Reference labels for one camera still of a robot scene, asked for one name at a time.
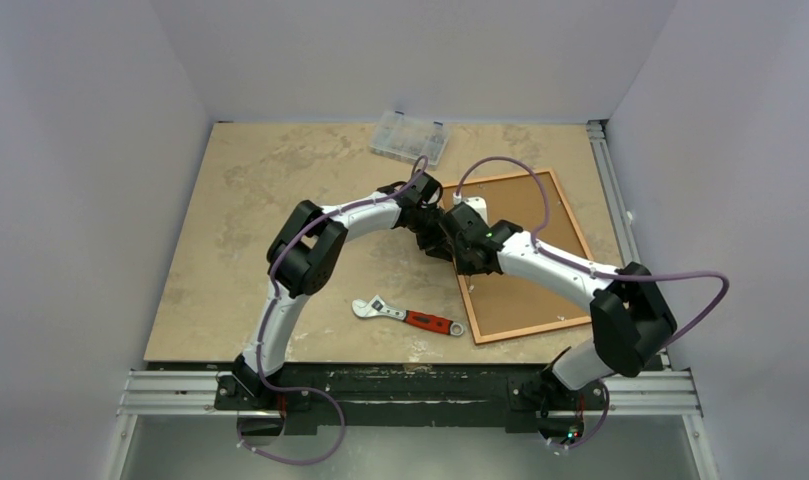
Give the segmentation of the clear plastic organizer box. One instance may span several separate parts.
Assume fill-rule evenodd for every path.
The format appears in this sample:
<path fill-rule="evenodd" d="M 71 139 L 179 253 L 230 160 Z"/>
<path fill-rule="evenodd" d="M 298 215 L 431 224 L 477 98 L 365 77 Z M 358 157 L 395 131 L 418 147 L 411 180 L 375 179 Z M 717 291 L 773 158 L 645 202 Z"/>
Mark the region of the clear plastic organizer box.
<path fill-rule="evenodd" d="M 410 164 L 425 156 L 428 159 L 427 168 L 436 169 L 451 133 L 451 127 L 445 123 L 387 110 L 376 123 L 369 150 L 373 154 Z"/>

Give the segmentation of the aluminium rail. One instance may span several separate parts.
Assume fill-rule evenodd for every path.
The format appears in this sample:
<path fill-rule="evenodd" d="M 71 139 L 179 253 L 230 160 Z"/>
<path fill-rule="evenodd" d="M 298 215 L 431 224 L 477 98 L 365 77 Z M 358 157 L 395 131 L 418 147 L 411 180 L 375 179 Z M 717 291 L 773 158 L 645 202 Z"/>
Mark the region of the aluminium rail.
<path fill-rule="evenodd" d="M 635 377 L 657 356 L 677 324 L 650 271 L 639 262 L 604 127 L 599 121 L 590 121 L 586 131 L 624 263 L 616 269 L 616 278 L 594 296 L 595 347 L 611 370 Z"/>
<path fill-rule="evenodd" d="M 320 387 L 334 397 L 342 408 L 350 406 L 454 406 L 479 405 L 473 396 L 459 393 L 336 393 L 334 384 Z M 275 407 L 229 408 L 221 405 L 222 388 L 216 374 L 204 371 L 132 371 L 128 374 L 116 414 L 118 416 L 194 416 L 234 415 L 271 417 Z M 622 416 L 701 416 L 703 414 L 693 377 L 689 372 L 645 372 L 635 378 L 612 376 L 584 395 L 585 410 L 594 412 L 593 401 L 609 393 L 609 413 Z"/>

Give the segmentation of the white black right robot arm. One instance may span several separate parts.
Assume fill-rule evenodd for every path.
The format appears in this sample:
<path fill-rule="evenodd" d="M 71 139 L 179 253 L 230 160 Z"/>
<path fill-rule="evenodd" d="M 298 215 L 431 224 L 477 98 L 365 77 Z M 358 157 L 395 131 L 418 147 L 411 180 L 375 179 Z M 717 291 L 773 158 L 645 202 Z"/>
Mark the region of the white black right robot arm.
<path fill-rule="evenodd" d="M 439 225 L 457 273 L 522 278 L 589 314 L 591 339 L 556 358 L 541 381 L 553 406 L 568 405 L 582 387 L 606 376 L 637 376 L 677 329 L 657 282 L 639 263 L 619 268 L 584 260 L 512 222 L 488 225 L 466 204 L 445 213 Z"/>

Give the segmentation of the red handled adjustable wrench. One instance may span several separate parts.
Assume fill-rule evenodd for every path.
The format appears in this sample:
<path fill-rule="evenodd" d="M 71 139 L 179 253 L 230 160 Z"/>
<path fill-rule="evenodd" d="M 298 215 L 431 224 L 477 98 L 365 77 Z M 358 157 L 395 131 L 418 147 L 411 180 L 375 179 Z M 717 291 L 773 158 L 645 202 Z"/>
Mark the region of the red handled adjustable wrench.
<path fill-rule="evenodd" d="M 388 304 L 379 295 L 371 300 L 355 299 L 352 301 L 351 309 L 360 319 L 384 317 L 452 337 L 461 337 L 466 332 L 466 327 L 460 322 L 420 311 L 397 308 Z"/>

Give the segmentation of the aluminium front rail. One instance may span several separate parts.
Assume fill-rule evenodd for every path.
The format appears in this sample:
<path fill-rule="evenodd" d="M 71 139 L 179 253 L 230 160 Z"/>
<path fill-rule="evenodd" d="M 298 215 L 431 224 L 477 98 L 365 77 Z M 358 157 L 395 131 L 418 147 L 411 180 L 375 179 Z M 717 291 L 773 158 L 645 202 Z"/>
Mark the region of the aluminium front rail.
<path fill-rule="evenodd" d="M 454 406 L 479 405 L 473 396 L 459 393 L 336 393 L 334 384 L 320 387 L 334 397 L 342 408 L 350 406 Z M 194 416 L 234 415 L 271 417 L 275 407 L 229 408 L 221 405 L 222 388 L 216 374 L 204 371 L 132 371 L 128 374 L 116 414 L 118 416 Z M 594 412 L 593 401 L 609 393 L 609 413 L 622 416 L 701 416 L 703 414 L 693 377 L 689 372 L 645 372 L 635 378 L 612 376 L 584 395 L 585 410 Z"/>

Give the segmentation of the red wooden photo frame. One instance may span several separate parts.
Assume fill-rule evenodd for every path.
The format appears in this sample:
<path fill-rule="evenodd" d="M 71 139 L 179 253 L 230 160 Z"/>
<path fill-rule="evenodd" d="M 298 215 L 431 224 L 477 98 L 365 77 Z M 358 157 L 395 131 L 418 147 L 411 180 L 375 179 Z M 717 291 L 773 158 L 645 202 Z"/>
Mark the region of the red wooden photo frame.
<path fill-rule="evenodd" d="M 551 169 L 539 169 L 549 203 L 549 222 L 538 238 L 583 259 L 592 258 L 588 243 Z M 469 178 L 465 197 L 487 203 L 488 223 L 508 220 L 531 230 L 542 223 L 543 201 L 526 172 Z M 530 280 L 508 275 L 458 277 L 473 340 L 485 344 L 568 329 L 590 323 L 580 307 Z"/>

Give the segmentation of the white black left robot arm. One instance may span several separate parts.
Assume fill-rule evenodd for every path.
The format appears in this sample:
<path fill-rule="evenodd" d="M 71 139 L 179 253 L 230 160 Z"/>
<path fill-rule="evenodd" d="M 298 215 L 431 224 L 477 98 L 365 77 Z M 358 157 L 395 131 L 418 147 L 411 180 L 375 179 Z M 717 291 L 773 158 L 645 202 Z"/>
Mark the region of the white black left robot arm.
<path fill-rule="evenodd" d="M 231 369 L 244 401 L 264 409 L 277 399 L 278 382 L 270 375 L 283 367 L 301 310 L 328 283 L 347 242 L 406 228 L 427 253 L 451 258 L 438 225 L 442 192 L 439 181 L 418 171 L 406 182 L 382 186 L 349 203 L 319 206 L 304 200 L 295 207 L 266 255 L 267 296 L 256 333 Z"/>

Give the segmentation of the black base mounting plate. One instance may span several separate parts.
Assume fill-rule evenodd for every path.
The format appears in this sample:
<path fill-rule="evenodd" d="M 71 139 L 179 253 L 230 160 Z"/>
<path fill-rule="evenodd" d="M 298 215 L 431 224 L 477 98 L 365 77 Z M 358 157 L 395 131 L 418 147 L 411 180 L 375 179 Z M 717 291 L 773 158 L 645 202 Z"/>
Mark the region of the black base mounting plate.
<path fill-rule="evenodd" d="M 569 444 L 606 405 L 604 384 L 569 390 L 537 364 L 287 363 L 266 381 L 218 374 L 214 407 L 242 432 L 312 435 L 321 426 L 501 428 Z"/>

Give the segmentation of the aluminium right side rail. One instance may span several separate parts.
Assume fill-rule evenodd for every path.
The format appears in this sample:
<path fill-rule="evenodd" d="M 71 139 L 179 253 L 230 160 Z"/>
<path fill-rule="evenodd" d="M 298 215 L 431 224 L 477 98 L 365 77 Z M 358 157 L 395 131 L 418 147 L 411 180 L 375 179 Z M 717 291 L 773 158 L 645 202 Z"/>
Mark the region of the aluminium right side rail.
<path fill-rule="evenodd" d="M 677 324 L 650 271 L 639 262 L 604 127 L 599 121 L 590 121 L 586 131 L 624 263 L 616 269 L 616 278 L 594 296 L 595 347 L 611 370 L 635 377 L 657 356 Z"/>

